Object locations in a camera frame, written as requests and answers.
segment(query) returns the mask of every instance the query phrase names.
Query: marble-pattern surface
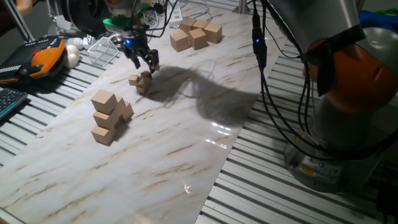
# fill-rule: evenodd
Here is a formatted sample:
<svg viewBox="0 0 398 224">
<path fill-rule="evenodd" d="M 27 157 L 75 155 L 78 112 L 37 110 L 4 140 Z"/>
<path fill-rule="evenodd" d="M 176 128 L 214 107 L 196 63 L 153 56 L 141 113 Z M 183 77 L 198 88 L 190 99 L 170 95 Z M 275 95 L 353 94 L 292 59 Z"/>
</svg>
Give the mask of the marble-pattern surface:
<svg viewBox="0 0 398 224">
<path fill-rule="evenodd" d="M 104 72 L 0 169 L 0 207 L 26 223 L 194 223 L 260 91 L 251 16 L 211 13 L 220 44 L 176 53 L 169 29 L 151 40 L 162 68 L 146 96 L 127 80 L 144 64 L 122 57 Z M 269 73 L 279 52 L 267 42 Z M 135 112 L 109 147 L 91 135 L 99 89 Z"/>
</svg>

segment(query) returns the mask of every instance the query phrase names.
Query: white egg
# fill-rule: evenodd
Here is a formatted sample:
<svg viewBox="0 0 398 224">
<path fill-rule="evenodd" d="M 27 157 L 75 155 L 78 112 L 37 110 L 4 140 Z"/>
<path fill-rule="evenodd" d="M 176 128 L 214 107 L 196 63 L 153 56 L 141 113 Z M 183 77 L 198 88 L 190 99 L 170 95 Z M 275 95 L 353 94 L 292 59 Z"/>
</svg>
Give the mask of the white egg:
<svg viewBox="0 0 398 224">
<path fill-rule="evenodd" d="M 65 67 L 75 68 L 78 62 L 79 58 L 75 54 L 68 54 L 67 60 L 65 62 Z"/>
<path fill-rule="evenodd" d="M 74 46 L 74 45 L 68 45 L 67 46 L 67 52 L 68 52 L 68 55 L 73 54 L 73 55 L 76 55 L 77 57 L 80 56 L 79 49 L 76 46 Z"/>
</svg>

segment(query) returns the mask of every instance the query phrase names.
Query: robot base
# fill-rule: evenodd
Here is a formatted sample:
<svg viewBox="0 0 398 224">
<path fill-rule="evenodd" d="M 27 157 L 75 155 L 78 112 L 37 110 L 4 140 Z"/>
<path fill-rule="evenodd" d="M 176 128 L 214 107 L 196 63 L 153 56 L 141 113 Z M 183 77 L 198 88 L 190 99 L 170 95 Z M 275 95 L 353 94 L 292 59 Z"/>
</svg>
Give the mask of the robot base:
<svg viewBox="0 0 398 224">
<path fill-rule="evenodd" d="M 312 141 L 306 134 L 303 137 Z M 371 146 L 383 139 L 383 133 L 370 129 L 366 142 L 360 148 Z M 317 157 L 330 158 L 320 151 L 295 138 L 296 145 Z M 303 185 L 320 192 L 357 192 L 366 183 L 372 171 L 382 158 L 382 153 L 375 154 L 361 161 L 328 162 L 313 159 L 288 144 L 284 159 L 289 172 Z"/>
</svg>

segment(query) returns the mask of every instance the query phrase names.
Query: stack of wooden blocks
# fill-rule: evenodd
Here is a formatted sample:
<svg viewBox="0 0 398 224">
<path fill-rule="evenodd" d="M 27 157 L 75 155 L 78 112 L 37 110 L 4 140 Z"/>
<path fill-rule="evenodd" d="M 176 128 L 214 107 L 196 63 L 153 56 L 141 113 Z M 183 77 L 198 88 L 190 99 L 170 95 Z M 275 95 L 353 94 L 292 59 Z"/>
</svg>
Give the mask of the stack of wooden blocks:
<svg viewBox="0 0 398 224">
<path fill-rule="evenodd" d="M 170 35 L 172 47 L 180 52 L 190 46 L 198 50 L 208 46 L 207 42 L 217 44 L 223 36 L 223 26 L 186 17 L 180 23 L 180 31 Z"/>
<path fill-rule="evenodd" d="M 141 72 L 141 78 L 138 75 L 130 75 L 129 83 L 137 88 L 140 94 L 146 94 L 152 85 L 152 74 L 150 71 Z"/>
<path fill-rule="evenodd" d="M 105 90 L 98 91 L 91 102 L 96 110 L 93 116 L 97 123 L 91 133 L 95 141 L 109 145 L 116 135 L 116 123 L 128 121 L 134 113 L 131 104 Z"/>
</svg>

